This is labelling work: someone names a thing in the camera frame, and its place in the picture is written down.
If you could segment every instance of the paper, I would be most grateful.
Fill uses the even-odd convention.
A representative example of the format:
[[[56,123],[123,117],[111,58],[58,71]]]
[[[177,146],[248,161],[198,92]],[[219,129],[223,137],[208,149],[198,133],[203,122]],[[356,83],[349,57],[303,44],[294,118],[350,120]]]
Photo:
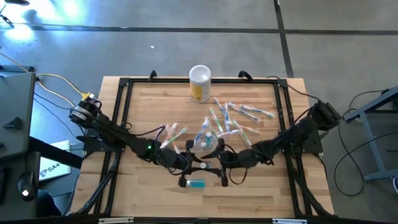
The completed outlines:
[[[56,142],[50,145],[70,152],[69,140]],[[71,172],[70,166],[63,165],[51,159],[46,159],[43,157],[40,158],[39,181],[48,180],[54,177],[60,177],[62,175],[67,175],[70,174],[70,172]]]

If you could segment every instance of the concrete floor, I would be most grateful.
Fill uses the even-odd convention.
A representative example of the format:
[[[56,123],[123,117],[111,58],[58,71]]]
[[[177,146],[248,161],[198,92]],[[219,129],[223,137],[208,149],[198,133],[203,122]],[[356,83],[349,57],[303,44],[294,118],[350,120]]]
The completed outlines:
[[[279,2],[286,29],[398,28],[395,10],[398,2],[394,0]],[[30,6],[8,6],[3,14],[14,22],[29,24],[278,28],[273,0],[31,0]],[[52,31],[50,26],[46,26],[49,30],[30,30],[24,25],[16,25],[14,30],[1,27],[1,52],[21,64],[36,67],[37,73],[63,75],[79,89],[96,95],[104,75],[149,75],[151,70],[156,70],[160,76],[185,76],[196,64],[209,66],[215,76],[235,77],[240,70],[255,77],[287,76],[278,33],[106,32],[107,28],[102,32],[87,32]],[[397,85],[396,35],[383,35],[382,32],[380,35],[288,34],[286,39],[294,77],[304,78],[309,93],[329,101],[340,113],[348,109],[349,101],[358,93]],[[4,58],[0,58],[0,63],[10,64]],[[44,83],[74,102],[80,99],[60,80],[46,78]],[[39,86],[36,92],[68,106]],[[364,95],[354,107],[376,96]],[[44,104],[66,122],[72,132],[79,134],[80,130],[68,121],[67,111]],[[360,126],[345,124],[341,129],[348,149],[367,141]],[[37,103],[34,104],[31,136],[46,142],[65,139],[78,142]],[[367,183],[361,195],[344,196],[337,191],[332,178],[335,164],[345,154],[336,129],[324,138],[322,145],[335,213],[346,218],[398,222],[398,195],[391,180]],[[368,147],[356,152],[354,158],[364,174],[375,171],[376,163]],[[359,189],[361,179],[349,159],[338,169],[337,181],[347,192]],[[72,184],[64,186],[66,191]]]

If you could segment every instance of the wooden table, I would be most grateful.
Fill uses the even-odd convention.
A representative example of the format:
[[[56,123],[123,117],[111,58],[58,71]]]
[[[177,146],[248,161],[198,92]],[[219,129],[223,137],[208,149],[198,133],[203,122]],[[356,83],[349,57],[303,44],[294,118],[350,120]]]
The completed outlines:
[[[109,117],[112,117],[119,78],[104,77],[99,94],[99,100],[103,103],[102,111]],[[298,91],[305,92],[303,79],[290,78],[288,83]],[[121,100],[118,123],[121,120],[126,92],[124,91]],[[296,118],[308,108],[308,99],[292,90],[289,92]],[[211,86],[211,96],[217,97],[221,103],[232,101],[237,105],[252,105],[277,114],[272,85],[217,83]],[[222,118],[222,114],[213,100],[203,104],[193,102],[190,99],[190,89],[187,83],[136,83],[133,86],[131,97],[127,119],[132,124],[130,132],[143,133],[163,124],[178,122],[180,128],[188,127],[188,131],[178,138],[177,144],[181,148],[184,147],[187,139],[194,138],[200,129],[203,118],[210,116],[210,107],[214,109],[219,118]],[[231,119],[235,119],[239,124],[260,130],[261,135],[259,136],[249,134],[252,143],[277,136],[277,130],[280,127],[278,118],[270,119],[255,114],[264,120],[260,124],[254,124],[233,110],[230,110],[229,114]],[[289,125],[286,110],[284,114],[285,123]],[[152,133],[147,137],[155,138],[155,135],[156,133]],[[239,135],[228,138],[226,142],[237,151],[247,148]],[[71,212],[81,208],[98,185],[103,157],[104,153],[96,152],[83,161]],[[311,154],[304,154],[302,159],[309,189],[323,207],[333,213],[322,164]],[[220,166],[216,159],[210,159],[209,162],[211,167]],[[205,179],[206,182],[206,187],[198,190],[179,187],[177,185],[178,176],[170,175],[164,167],[138,159],[130,149],[126,149],[119,167],[112,216],[293,217],[284,155],[281,153],[276,155],[274,162],[274,166],[258,164],[248,170],[248,176],[243,184],[234,185],[229,182],[228,187],[222,187],[220,179],[214,174],[195,172],[187,178]],[[231,176],[236,182],[240,182],[243,174],[244,169],[234,169]],[[300,208],[304,211],[301,191],[298,190],[297,193]],[[108,187],[104,191],[102,208],[106,203],[107,195]]]

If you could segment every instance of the white cup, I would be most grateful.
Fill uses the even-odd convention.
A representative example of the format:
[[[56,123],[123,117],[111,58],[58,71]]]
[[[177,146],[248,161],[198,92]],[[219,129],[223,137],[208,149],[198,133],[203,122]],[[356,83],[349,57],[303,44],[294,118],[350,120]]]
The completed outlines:
[[[204,65],[197,65],[189,71],[191,97],[198,103],[210,98],[211,71]]]

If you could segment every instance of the yellow cable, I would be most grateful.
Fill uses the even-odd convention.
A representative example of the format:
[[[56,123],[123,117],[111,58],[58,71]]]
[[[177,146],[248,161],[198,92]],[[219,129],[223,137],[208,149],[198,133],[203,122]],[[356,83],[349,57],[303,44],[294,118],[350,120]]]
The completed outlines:
[[[56,93],[56,92],[54,92],[54,91],[49,90],[49,89],[46,88],[40,81],[37,81],[37,83],[38,83],[40,86],[42,86],[43,89],[44,89],[45,91],[48,91],[48,92],[50,92],[50,93],[52,93],[52,94],[54,94],[54,95],[57,95],[57,96],[61,97],[62,99],[68,101],[68,103],[70,103],[70,104],[72,105],[72,107],[75,107],[75,105],[74,105],[70,100],[68,100],[66,97],[62,96],[62,95],[59,94],[59,93]]]
[[[7,55],[3,54],[0,52],[1,55],[3,55],[4,57],[6,57],[8,60],[14,62],[16,65],[18,65],[18,67],[20,67],[23,71],[25,72],[29,72],[28,70],[26,70],[26,68],[24,68],[22,65],[18,64],[18,62],[14,61],[13,59],[9,58]]]
[[[39,76],[43,76],[43,75],[49,75],[49,76],[53,76],[53,77],[57,77],[57,78],[61,78],[63,80],[65,80],[65,82],[67,82],[70,86],[72,86],[72,88],[74,88],[81,96],[84,96],[84,93],[82,93],[81,91],[79,91],[70,81],[68,81],[66,78],[63,78],[60,75],[56,75],[56,74],[51,74],[51,73],[43,73],[43,74],[38,74],[36,75],[37,77]]]

